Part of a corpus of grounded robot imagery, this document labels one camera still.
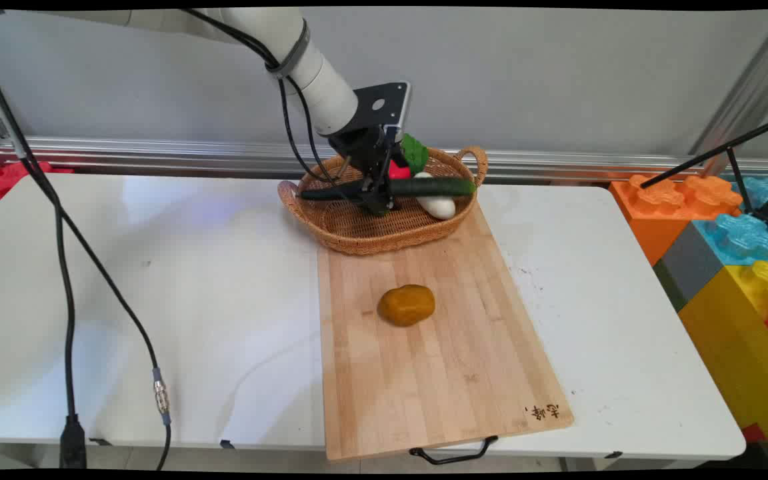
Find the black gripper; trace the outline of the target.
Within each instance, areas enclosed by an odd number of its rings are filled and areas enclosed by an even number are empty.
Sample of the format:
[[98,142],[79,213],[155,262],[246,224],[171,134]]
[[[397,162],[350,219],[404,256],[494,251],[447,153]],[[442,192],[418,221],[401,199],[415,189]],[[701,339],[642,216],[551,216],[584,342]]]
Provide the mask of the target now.
[[391,161],[403,161],[398,127],[366,127],[328,136],[329,145],[361,174],[359,179],[345,182],[351,189],[351,203],[368,205],[368,213],[384,216],[395,205],[392,190]]

